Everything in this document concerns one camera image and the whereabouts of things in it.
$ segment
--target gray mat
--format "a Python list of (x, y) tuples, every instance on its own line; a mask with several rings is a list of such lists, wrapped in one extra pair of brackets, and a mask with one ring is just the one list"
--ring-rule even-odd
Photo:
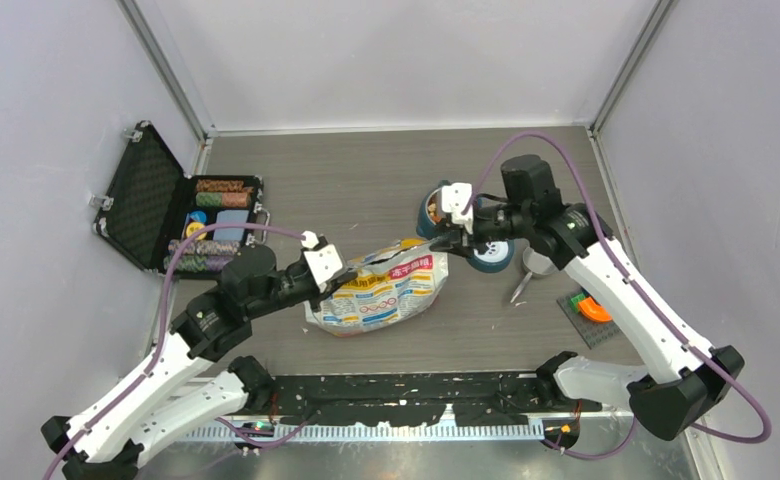
[(570, 299), (581, 293), (581, 290), (576, 290), (569, 295), (564, 295), (558, 298), (558, 306), (564, 311), (567, 318), (570, 319), (570, 323), (573, 324), (581, 339), (587, 344), (589, 348), (596, 347), (597, 345), (619, 335), (620, 327), (614, 322), (608, 323), (596, 323), (584, 318), (580, 313), (573, 310)]

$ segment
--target open case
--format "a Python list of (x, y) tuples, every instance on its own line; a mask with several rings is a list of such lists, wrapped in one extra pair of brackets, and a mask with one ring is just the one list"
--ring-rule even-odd
[[(188, 175), (148, 121), (126, 136), (110, 187), (91, 200), (98, 208), (93, 229), (139, 268), (164, 273), (188, 227), (192, 233), (199, 224), (256, 222), (261, 213), (269, 221), (260, 177)], [(175, 275), (215, 279), (239, 246), (253, 241), (251, 230), (207, 232), (182, 256)]]

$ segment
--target blue container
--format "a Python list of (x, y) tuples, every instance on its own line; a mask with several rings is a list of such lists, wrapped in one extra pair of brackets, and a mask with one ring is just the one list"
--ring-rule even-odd
[[(425, 239), (432, 239), (437, 235), (437, 223), (440, 221), (440, 214), (437, 211), (437, 193), (440, 187), (450, 185), (451, 182), (442, 180), (437, 184), (437, 188), (431, 191), (422, 200), (417, 215), (417, 235)], [(514, 257), (514, 241), (506, 242), (487, 242), (487, 251), (484, 253), (476, 252), (467, 259), (472, 268), (484, 273), (496, 273), (506, 269), (511, 264)]]

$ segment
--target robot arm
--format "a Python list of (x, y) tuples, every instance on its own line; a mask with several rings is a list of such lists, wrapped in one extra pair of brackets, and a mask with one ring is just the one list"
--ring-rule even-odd
[[(618, 270), (594, 231), (583, 204), (565, 205), (549, 165), (536, 155), (502, 164), (507, 202), (464, 212), (469, 184), (442, 187), (440, 205), (445, 220), (442, 241), (432, 248), (469, 256), (485, 242), (524, 238), (585, 288), (612, 315), (635, 346), (645, 365), (628, 367), (588, 360), (564, 352), (537, 370), (565, 396), (586, 398), (630, 409), (651, 433), (672, 440), (716, 405), (729, 385), (690, 351), (712, 355), (732, 377), (743, 368), (734, 347), (714, 346), (687, 325), (646, 282), (626, 257), (620, 243), (600, 219), (608, 247), (626, 266)], [(682, 345), (671, 334), (631, 282), (637, 281), (653, 303), (688, 338)]]
[(241, 357), (209, 385), (167, 403), (179, 387), (248, 339), (252, 320), (303, 302), (318, 308), (319, 302), (356, 276), (324, 237), (312, 232), (304, 237), (299, 260), (281, 271), (276, 270), (269, 247), (253, 244), (240, 249), (217, 285), (191, 300), (172, 321), (161, 356), (148, 375), (144, 370), (154, 353), (80, 414), (53, 417), (43, 425), (44, 438), (58, 452), (136, 383), (75, 444), (63, 468), (66, 478), (134, 478), (138, 468), (176, 438), (212, 418), (269, 398), (269, 375), (254, 358)]

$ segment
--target red label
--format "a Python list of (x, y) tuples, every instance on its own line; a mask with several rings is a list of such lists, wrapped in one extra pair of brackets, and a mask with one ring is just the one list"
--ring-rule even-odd
[(390, 278), (396, 280), (407, 276), (416, 270), (431, 270), (434, 267), (434, 259), (431, 255), (419, 257), (416, 260), (399, 265), (390, 270)]

